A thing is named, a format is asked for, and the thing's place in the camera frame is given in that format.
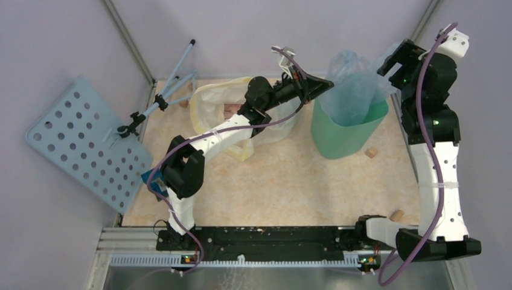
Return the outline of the light blue plastic bag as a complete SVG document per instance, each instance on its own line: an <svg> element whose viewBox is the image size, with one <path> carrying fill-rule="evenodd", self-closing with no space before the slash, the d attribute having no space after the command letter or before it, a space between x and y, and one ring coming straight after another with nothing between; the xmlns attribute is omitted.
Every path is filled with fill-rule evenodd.
<svg viewBox="0 0 512 290"><path fill-rule="evenodd" d="M400 42L392 44L373 61L351 50L341 51L331 59L325 78L334 87L318 97L318 101L334 123L345 127L363 123L372 105L385 101L395 92L377 70L399 45Z"/></svg>

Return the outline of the green plastic trash bin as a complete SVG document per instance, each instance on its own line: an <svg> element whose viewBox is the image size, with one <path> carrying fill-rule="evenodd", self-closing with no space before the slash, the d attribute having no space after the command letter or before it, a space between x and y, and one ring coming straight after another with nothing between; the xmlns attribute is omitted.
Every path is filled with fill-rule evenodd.
<svg viewBox="0 0 512 290"><path fill-rule="evenodd" d="M355 154L363 148L388 112L389 105L383 101L369 108L363 123L344 127L333 122L316 101L310 127L314 144L327 160Z"/></svg>

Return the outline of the translucent white yellow trash bag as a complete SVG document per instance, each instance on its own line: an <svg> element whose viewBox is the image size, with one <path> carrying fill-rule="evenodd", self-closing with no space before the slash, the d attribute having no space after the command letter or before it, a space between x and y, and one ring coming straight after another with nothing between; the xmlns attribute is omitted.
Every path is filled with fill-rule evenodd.
<svg viewBox="0 0 512 290"><path fill-rule="evenodd" d="M190 115L194 130L203 134L226 121L223 117L225 103L245 102L245 93L251 77L240 77L225 82L217 82L196 89L190 100ZM227 148L224 152L244 161L254 154L256 146L276 143L287 137L299 115L280 124L270 126L250 140L243 140Z"/></svg>

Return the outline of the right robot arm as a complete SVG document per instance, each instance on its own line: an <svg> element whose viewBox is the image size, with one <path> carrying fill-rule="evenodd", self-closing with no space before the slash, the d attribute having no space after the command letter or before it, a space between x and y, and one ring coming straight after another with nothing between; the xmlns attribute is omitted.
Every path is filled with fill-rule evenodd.
<svg viewBox="0 0 512 290"><path fill-rule="evenodd" d="M384 216L361 216L354 241L362 249L377 242L413 262L452 260L481 253L462 215L457 158L461 141L457 114L446 104L457 61L469 48L467 36L446 37L430 53L404 40L377 70L400 90L401 124L406 133L420 191L420 223L403 225Z"/></svg>

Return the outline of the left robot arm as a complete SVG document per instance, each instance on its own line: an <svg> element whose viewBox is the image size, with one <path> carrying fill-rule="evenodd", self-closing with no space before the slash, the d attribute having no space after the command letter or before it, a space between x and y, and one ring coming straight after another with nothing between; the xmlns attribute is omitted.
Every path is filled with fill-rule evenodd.
<svg viewBox="0 0 512 290"><path fill-rule="evenodd" d="M274 85L263 76L254 77L248 83L245 102L232 117L202 135L174 137L159 166L168 192L171 243L180 250L193 244L193 196L203 186L205 164L211 158L235 143L257 136L269 126L289 120L284 117L273 121L269 110L299 100L299 106L291 113L294 117L305 104L333 87L333 82L310 74L294 73Z"/></svg>

